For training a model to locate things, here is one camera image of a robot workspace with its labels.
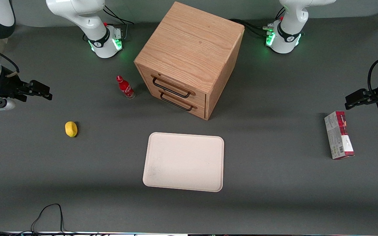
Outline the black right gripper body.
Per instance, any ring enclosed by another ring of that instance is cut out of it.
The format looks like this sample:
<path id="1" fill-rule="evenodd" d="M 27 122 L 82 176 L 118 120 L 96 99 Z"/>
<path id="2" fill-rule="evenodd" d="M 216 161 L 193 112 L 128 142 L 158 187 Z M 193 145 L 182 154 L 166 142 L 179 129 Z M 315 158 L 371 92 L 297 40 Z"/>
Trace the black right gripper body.
<path id="1" fill-rule="evenodd" d="M 15 100 L 26 100 L 27 96 L 20 91 L 27 83 L 21 81 L 18 76 L 0 78 L 0 97 Z"/>

